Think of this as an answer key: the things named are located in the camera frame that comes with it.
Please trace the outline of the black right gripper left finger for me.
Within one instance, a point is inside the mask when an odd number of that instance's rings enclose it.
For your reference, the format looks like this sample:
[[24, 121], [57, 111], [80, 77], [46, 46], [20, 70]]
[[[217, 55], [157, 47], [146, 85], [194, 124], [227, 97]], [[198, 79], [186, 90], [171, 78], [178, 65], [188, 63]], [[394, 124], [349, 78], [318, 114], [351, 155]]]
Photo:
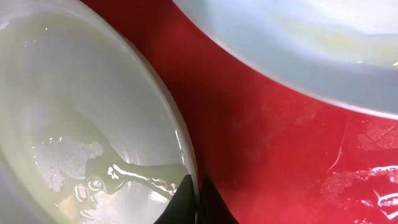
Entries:
[[154, 224], [195, 224], [196, 201], [192, 177], [187, 174]]

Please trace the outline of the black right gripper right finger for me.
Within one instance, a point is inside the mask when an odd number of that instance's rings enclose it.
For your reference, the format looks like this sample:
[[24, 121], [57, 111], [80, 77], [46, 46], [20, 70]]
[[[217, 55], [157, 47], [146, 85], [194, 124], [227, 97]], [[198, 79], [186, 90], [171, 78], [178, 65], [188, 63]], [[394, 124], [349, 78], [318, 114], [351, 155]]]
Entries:
[[204, 224], [238, 224], [225, 204], [215, 184], [209, 177], [203, 179], [200, 190], [199, 223]]

